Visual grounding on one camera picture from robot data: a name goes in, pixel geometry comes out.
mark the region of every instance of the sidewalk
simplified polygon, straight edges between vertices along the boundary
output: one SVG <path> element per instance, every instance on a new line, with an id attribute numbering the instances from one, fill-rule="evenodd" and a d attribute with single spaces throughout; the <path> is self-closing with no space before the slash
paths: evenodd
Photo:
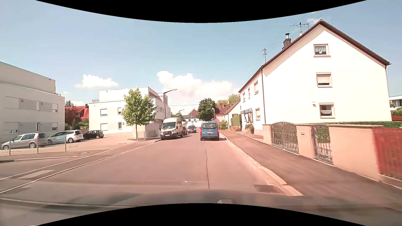
<path id="1" fill-rule="evenodd" d="M 334 166 L 299 156 L 244 135 L 221 131 L 234 145 L 303 195 L 324 195 L 393 206 L 402 190 Z"/>

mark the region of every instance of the rear window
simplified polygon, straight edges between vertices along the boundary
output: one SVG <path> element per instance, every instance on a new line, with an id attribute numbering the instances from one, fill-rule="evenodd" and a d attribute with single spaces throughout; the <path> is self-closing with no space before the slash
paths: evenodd
<path id="1" fill-rule="evenodd" d="M 203 129 L 216 129 L 216 123 L 214 122 L 207 122 L 202 124 Z"/>

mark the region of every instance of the modern apartment building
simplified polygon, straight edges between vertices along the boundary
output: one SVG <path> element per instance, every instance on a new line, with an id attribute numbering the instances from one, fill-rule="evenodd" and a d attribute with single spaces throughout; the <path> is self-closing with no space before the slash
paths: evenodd
<path id="1" fill-rule="evenodd" d="M 147 126 L 137 126 L 137 131 L 146 131 L 151 134 L 159 130 L 163 120 L 170 117 L 170 108 L 167 105 L 168 97 L 165 94 L 165 98 L 163 98 L 163 93 L 157 93 L 148 86 L 99 90 L 99 99 L 92 100 L 89 104 L 91 108 L 89 130 L 102 130 L 106 136 L 135 136 L 135 126 L 128 126 L 124 122 L 121 110 L 126 104 L 124 95 L 128 95 L 130 89 L 137 88 L 142 96 L 148 95 L 156 106 L 156 120 Z"/>
<path id="2" fill-rule="evenodd" d="M 54 79 L 0 62 L 0 142 L 64 130 L 64 97 Z"/>

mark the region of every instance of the downspout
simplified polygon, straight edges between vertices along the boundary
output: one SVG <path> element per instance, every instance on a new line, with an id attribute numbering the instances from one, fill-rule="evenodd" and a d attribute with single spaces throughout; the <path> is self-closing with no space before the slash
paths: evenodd
<path id="1" fill-rule="evenodd" d="M 267 118 L 265 117 L 265 97 L 264 97 L 264 75 L 263 75 L 263 70 L 260 68 L 261 70 L 261 83 L 263 85 L 263 106 L 264 106 L 264 124 L 267 123 Z"/>

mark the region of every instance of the white van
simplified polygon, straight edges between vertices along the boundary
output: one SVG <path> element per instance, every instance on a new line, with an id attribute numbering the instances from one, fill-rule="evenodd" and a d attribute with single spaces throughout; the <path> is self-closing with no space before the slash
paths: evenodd
<path id="1" fill-rule="evenodd" d="M 183 137 L 183 124 L 181 118 L 167 118 L 163 120 L 162 128 L 160 129 L 160 139 Z"/>

